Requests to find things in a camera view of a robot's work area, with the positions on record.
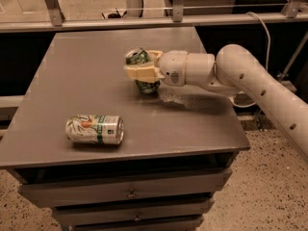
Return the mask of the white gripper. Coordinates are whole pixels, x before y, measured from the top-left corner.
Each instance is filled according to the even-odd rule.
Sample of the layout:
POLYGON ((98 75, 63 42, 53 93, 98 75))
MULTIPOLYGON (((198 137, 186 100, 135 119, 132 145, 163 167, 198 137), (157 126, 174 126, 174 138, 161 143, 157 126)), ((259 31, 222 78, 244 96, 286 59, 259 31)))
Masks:
POLYGON ((187 51, 169 51, 164 53, 159 50, 148 50, 147 55, 154 65, 131 64, 124 70, 132 80, 145 83, 162 81, 169 86, 183 87, 185 85, 187 51))

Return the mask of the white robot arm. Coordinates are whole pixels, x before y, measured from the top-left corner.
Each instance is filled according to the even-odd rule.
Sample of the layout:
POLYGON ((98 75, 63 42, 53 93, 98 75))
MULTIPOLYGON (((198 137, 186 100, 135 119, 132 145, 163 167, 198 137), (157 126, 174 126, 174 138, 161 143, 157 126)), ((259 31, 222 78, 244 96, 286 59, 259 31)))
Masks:
POLYGON ((216 55, 135 48, 126 53, 124 69, 130 79, 147 85, 161 81, 225 95, 243 91, 308 160, 308 104, 275 80, 238 44, 228 44, 216 55))

